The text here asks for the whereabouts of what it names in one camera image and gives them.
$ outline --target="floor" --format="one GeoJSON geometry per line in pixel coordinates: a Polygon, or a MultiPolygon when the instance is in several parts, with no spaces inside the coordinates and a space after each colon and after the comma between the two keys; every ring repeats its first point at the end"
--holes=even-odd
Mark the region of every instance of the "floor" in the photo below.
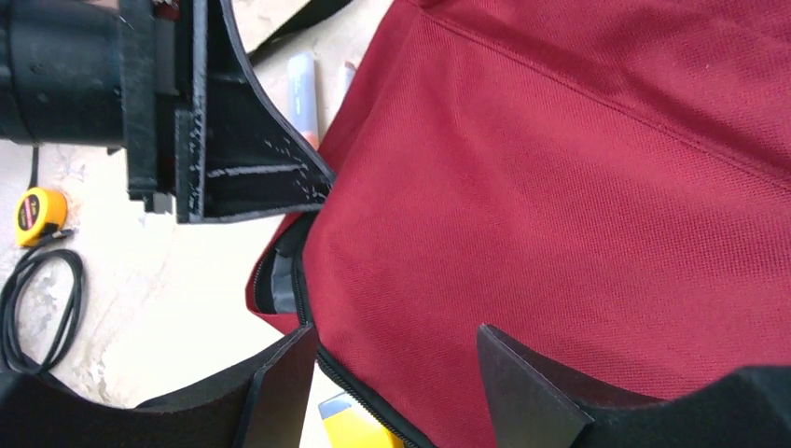
{"type": "MultiPolygon", "coordinates": [[[[249,49],[305,0],[235,0],[249,49]]],[[[340,99],[340,67],[359,63],[390,0],[353,0],[332,19],[298,36],[257,74],[279,107],[285,105],[286,59],[301,50],[317,59],[320,123],[340,99]]],[[[0,217],[10,218],[30,174],[30,148],[0,142],[0,217]]],[[[131,407],[191,384],[257,353],[280,334],[244,308],[243,289],[279,218],[230,225],[176,226],[172,216],[143,213],[126,195],[123,153],[102,148],[42,148],[42,187],[64,191],[67,244],[86,264],[86,310],[76,344],[54,374],[81,396],[131,407]]],[[[0,281],[21,251],[10,225],[0,226],[0,281]]],[[[36,277],[21,307],[22,346],[40,359],[49,347],[71,286],[65,266],[36,277]]],[[[329,446],[316,409],[338,389],[317,372],[301,446],[329,446]]]]}

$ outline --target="bag strap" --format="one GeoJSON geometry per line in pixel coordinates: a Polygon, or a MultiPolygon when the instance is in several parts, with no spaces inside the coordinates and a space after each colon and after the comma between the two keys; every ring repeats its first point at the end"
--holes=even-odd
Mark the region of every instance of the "bag strap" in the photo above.
{"type": "Polygon", "coordinates": [[[273,44],[283,37],[307,30],[315,24],[329,19],[336,12],[343,9],[352,0],[309,0],[302,9],[280,25],[266,40],[247,53],[250,64],[253,66],[262,63],[270,53],[273,44]]]}

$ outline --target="black 3d printed part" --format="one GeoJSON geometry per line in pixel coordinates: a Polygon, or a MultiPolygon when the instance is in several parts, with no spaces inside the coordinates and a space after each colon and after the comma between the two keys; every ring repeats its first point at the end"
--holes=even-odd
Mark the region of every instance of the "black 3d printed part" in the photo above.
{"type": "Polygon", "coordinates": [[[0,0],[0,137],[125,147],[130,198],[172,194],[179,222],[320,208],[334,175],[258,83],[231,0],[154,11],[0,0]]]}

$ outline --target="black corner piece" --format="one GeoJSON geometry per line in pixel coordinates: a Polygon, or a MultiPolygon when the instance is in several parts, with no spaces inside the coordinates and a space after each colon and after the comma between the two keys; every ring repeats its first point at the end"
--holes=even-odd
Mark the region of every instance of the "black corner piece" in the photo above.
{"type": "Polygon", "coordinates": [[[299,447],[319,344],[312,325],[295,329],[253,375],[234,448],[299,447]]]}
{"type": "Polygon", "coordinates": [[[478,331],[499,447],[791,447],[791,368],[745,367],[660,400],[602,383],[492,326],[478,331]]]}
{"type": "Polygon", "coordinates": [[[520,349],[494,327],[478,330],[480,374],[497,446],[571,447],[593,420],[522,358],[520,349]]]}

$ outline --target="marker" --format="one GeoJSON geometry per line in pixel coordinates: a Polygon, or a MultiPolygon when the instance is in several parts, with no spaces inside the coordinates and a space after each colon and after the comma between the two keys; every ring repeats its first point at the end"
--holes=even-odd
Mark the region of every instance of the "marker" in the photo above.
{"type": "Polygon", "coordinates": [[[352,85],[352,79],[354,79],[354,74],[357,72],[357,69],[354,68],[354,64],[346,61],[343,63],[343,67],[340,69],[340,79],[341,79],[341,87],[342,91],[340,94],[341,100],[343,97],[346,96],[346,92],[349,91],[349,86],[352,85]]]}
{"type": "Polygon", "coordinates": [[[288,60],[288,120],[314,148],[319,147],[315,61],[309,52],[288,60]]]}

